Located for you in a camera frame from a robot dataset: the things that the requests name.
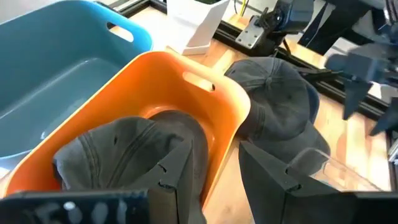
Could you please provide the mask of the dark grey cap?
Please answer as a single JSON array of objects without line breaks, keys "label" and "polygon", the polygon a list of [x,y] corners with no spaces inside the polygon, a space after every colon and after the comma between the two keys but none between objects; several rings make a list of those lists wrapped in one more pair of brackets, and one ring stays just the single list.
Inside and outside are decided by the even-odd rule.
[{"label": "dark grey cap", "polygon": [[251,102],[240,136],[286,163],[298,159],[300,165],[318,167],[326,161],[330,147],[314,126],[318,93],[290,63],[246,58],[234,62],[225,76],[238,83]]}]

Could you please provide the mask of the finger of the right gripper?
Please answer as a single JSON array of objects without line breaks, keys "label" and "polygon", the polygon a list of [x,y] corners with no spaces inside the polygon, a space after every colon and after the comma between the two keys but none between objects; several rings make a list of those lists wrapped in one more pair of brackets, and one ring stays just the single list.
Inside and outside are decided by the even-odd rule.
[{"label": "finger of the right gripper", "polygon": [[377,121],[375,127],[369,133],[375,136],[380,132],[386,131],[398,125],[398,97],[391,98],[390,107]]},{"label": "finger of the right gripper", "polygon": [[373,84],[362,80],[345,80],[343,83],[345,87],[343,119],[347,120],[358,109]]}]

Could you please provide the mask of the grey metal bracket plate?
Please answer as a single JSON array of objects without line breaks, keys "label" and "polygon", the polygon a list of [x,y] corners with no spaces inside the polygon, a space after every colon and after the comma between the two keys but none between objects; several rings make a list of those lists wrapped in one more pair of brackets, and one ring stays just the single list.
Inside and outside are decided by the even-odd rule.
[{"label": "grey metal bracket plate", "polygon": [[253,49],[264,33],[264,28],[258,24],[260,16],[252,16],[249,24],[237,36],[235,42],[247,49]]}]

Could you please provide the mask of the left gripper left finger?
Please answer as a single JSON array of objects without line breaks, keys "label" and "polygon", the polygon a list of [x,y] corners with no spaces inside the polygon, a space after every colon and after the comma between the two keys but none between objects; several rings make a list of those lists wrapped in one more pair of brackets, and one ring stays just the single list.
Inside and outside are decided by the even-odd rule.
[{"label": "left gripper left finger", "polygon": [[188,224],[193,197],[193,141],[183,141],[126,188],[144,201],[130,205],[126,224]]}]

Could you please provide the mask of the orange plastic bin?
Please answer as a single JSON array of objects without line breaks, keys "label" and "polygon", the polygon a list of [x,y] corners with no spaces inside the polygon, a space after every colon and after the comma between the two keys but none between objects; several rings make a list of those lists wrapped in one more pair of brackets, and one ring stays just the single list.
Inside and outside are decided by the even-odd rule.
[{"label": "orange plastic bin", "polygon": [[18,163],[0,184],[0,198],[25,190],[59,190],[53,155],[87,130],[122,117],[150,118],[161,111],[180,110],[200,123],[208,141],[201,195],[206,205],[250,106],[248,95],[235,81],[196,61],[170,52],[140,54]]}]

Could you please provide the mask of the teal plastic bin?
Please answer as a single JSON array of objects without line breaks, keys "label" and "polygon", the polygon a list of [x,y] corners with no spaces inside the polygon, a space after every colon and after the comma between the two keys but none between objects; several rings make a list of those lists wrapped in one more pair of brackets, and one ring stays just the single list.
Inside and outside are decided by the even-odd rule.
[{"label": "teal plastic bin", "polygon": [[0,24],[0,167],[14,167],[151,49],[145,28],[91,1],[59,1]]}]

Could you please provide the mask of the clear plastic bin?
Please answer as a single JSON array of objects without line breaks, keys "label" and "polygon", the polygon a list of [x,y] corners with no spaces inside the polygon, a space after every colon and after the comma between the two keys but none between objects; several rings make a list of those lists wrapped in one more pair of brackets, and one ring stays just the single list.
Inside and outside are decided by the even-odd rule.
[{"label": "clear plastic bin", "polygon": [[294,169],[339,191],[382,191],[353,169],[315,148],[306,148],[291,160]]}]

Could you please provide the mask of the olive grey cap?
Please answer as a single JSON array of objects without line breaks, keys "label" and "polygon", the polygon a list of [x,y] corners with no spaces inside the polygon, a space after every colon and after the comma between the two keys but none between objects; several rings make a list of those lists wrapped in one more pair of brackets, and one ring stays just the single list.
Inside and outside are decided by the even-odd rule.
[{"label": "olive grey cap", "polygon": [[53,173],[63,189],[126,188],[179,146],[193,150],[193,190],[206,179],[208,143],[190,115],[163,111],[149,119],[117,119],[76,137],[53,157]]}]

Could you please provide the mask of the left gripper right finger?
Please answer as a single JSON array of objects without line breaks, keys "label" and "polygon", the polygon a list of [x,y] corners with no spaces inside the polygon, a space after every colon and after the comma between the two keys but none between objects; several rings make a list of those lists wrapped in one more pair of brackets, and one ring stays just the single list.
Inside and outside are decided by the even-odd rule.
[{"label": "left gripper right finger", "polygon": [[256,224],[356,224],[356,197],[239,143],[244,190]]}]

